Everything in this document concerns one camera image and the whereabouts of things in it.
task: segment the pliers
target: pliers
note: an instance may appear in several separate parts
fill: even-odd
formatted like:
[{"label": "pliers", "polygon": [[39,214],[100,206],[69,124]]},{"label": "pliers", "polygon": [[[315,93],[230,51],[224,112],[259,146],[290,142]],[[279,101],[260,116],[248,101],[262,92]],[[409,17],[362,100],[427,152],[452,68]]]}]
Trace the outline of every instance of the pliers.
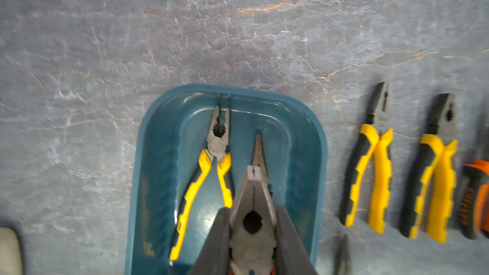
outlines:
[{"label": "pliers", "polygon": [[426,132],[409,171],[400,221],[400,232],[405,237],[416,239],[418,236],[426,191],[434,174],[426,232],[436,241],[446,242],[446,223],[452,212],[456,184],[452,168],[452,157],[457,149],[455,135],[455,95],[440,94],[428,115]]},{"label": "pliers", "polygon": [[230,266],[233,275],[273,274],[277,246],[277,214],[268,190],[262,138],[255,137],[253,163],[248,166],[230,211]]},{"label": "pliers", "polygon": [[[489,126],[485,127],[485,133],[481,140],[481,144],[486,145],[484,156],[463,168],[468,183],[461,201],[459,222],[469,239],[476,239],[481,229],[489,238]],[[486,214],[482,219],[484,207]]]},{"label": "pliers", "polygon": [[317,275],[287,209],[273,206],[259,134],[252,165],[241,180],[233,207],[217,212],[188,275],[250,273]]},{"label": "pliers", "polygon": [[170,251],[170,260],[172,261],[177,260],[180,256],[192,204],[202,183],[211,171],[214,157],[216,157],[218,163],[217,175],[223,193],[224,206],[231,208],[233,205],[234,187],[231,172],[229,172],[231,168],[231,153],[226,151],[229,144],[229,107],[226,108],[223,125],[219,124],[219,113],[220,107],[216,106],[209,126],[209,132],[207,133],[207,147],[200,153],[199,165],[192,175],[180,203],[178,221]]},{"label": "pliers", "polygon": [[375,184],[370,203],[369,225],[378,233],[384,232],[384,215],[390,197],[392,164],[389,146],[392,143],[393,129],[389,128],[390,113],[389,84],[377,84],[367,109],[367,119],[360,129],[357,143],[348,162],[343,198],[340,208],[340,221],[352,226],[357,211],[360,184],[363,173],[372,154],[375,159]]}]

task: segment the gray marble surface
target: gray marble surface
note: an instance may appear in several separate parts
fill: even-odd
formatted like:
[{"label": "gray marble surface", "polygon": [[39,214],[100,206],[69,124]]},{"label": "gray marble surface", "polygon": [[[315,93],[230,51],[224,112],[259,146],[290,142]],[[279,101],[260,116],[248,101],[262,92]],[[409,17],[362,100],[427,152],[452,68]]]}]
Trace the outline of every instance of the gray marble surface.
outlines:
[{"label": "gray marble surface", "polygon": [[[485,274],[489,240],[450,223],[442,245],[396,229],[432,96],[457,95],[455,168],[474,158],[489,86],[489,0],[0,0],[0,216],[29,274],[121,274],[140,121],[162,93],[212,83],[293,96],[318,116],[329,164],[317,269],[338,233],[354,274]],[[374,84],[393,87],[393,188],[384,235],[337,218]]]}]

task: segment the tray rim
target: tray rim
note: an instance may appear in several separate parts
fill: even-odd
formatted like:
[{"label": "tray rim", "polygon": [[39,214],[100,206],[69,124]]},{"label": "tray rim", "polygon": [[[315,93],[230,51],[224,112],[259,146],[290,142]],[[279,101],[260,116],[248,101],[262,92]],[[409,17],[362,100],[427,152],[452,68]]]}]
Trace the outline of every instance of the tray rim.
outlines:
[{"label": "tray rim", "polygon": [[264,92],[259,90],[252,90],[246,88],[238,88],[232,86],[220,86],[220,85],[212,85],[212,84],[185,84],[181,86],[177,86],[175,88],[169,89],[161,96],[159,96],[148,108],[144,117],[139,125],[138,130],[138,139],[136,141],[136,152],[134,159],[134,169],[132,175],[132,188],[131,188],[131,197],[129,202],[129,224],[128,224],[128,233],[127,233],[127,241],[126,241],[126,261],[125,261],[125,275],[131,274],[132,267],[132,259],[133,259],[133,246],[134,246],[134,233],[135,233],[135,224],[136,224],[136,208],[138,205],[138,190],[139,190],[139,181],[141,177],[141,160],[142,160],[142,146],[144,142],[144,134],[146,133],[146,128],[148,123],[156,112],[156,110],[166,101],[171,99],[173,96],[178,95],[180,93],[188,93],[188,92],[213,92],[213,93],[223,93],[223,94],[237,94],[237,95],[249,95],[252,97],[259,97],[265,99],[271,99],[276,101],[281,101],[284,103],[289,103],[299,110],[301,110],[306,116],[310,119],[310,121],[315,126],[319,141],[321,143],[321,172],[319,176],[319,187],[318,187],[318,201],[319,204],[316,204],[316,212],[315,212],[315,229],[313,231],[313,246],[311,248],[310,261],[313,265],[316,264],[316,256],[317,256],[317,248],[319,244],[319,234],[321,228],[321,221],[323,216],[323,206],[324,206],[324,196],[325,196],[325,182],[326,182],[326,168],[328,164],[328,143],[326,139],[326,135],[324,133],[323,126],[319,122],[319,119],[313,113],[309,107],[307,107],[304,103],[293,98],[289,95],[281,95],[277,93]]}]

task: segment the pliers jaw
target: pliers jaw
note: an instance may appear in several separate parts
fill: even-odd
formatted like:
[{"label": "pliers jaw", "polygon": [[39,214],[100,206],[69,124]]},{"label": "pliers jaw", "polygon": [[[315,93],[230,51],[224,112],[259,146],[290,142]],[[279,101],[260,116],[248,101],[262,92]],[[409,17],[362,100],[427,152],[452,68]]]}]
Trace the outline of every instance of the pliers jaw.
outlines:
[{"label": "pliers jaw", "polygon": [[256,134],[255,151],[253,152],[253,166],[258,166],[261,169],[262,175],[268,180],[265,167],[265,158],[263,157],[263,143],[261,134]]},{"label": "pliers jaw", "polygon": [[389,129],[391,91],[387,82],[378,83],[367,108],[366,124],[375,127],[379,135]]},{"label": "pliers jaw", "polygon": [[209,132],[207,133],[207,150],[211,161],[217,157],[217,162],[220,162],[226,156],[227,146],[229,144],[229,107],[226,107],[224,113],[224,124],[219,124],[220,107],[217,105],[212,115]]},{"label": "pliers jaw", "polygon": [[258,166],[248,166],[231,208],[229,227],[233,274],[269,275],[277,246],[277,214],[268,182]]},{"label": "pliers jaw", "polygon": [[437,95],[429,113],[426,134],[438,136],[444,144],[455,138],[455,95]]}]

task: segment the yellow-handled pliers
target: yellow-handled pliers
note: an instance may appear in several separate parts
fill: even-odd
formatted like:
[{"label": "yellow-handled pliers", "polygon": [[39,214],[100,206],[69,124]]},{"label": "yellow-handled pliers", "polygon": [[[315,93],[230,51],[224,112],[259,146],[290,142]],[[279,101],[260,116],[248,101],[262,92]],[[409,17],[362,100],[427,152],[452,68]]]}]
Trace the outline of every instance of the yellow-handled pliers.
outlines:
[{"label": "yellow-handled pliers", "polygon": [[231,168],[231,153],[226,151],[229,144],[229,112],[229,107],[227,107],[224,114],[224,124],[220,125],[220,107],[216,106],[214,110],[209,132],[207,133],[207,147],[200,153],[199,164],[180,203],[176,230],[170,250],[170,260],[172,261],[177,260],[180,256],[192,204],[202,183],[211,171],[214,157],[216,157],[218,163],[217,175],[223,192],[224,206],[231,208],[233,205],[234,187],[231,172],[229,172]]},{"label": "yellow-handled pliers", "polygon": [[389,128],[389,84],[377,84],[367,109],[367,119],[360,129],[355,149],[351,154],[345,173],[340,221],[352,226],[357,211],[360,184],[372,154],[375,159],[375,184],[370,202],[369,225],[378,233],[384,233],[385,210],[390,198],[392,164],[389,146],[393,130]]},{"label": "yellow-handled pliers", "polygon": [[426,132],[406,184],[400,221],[400,232],[405,237],[416,239],[418,236],[426,191],[434,175],[426,232],[438,242],[446,241],[446,223],[452,213],[456,183],[452,168],[452,157],[457,149],[454,103],[455,95],[438,95],[429,113]]}]

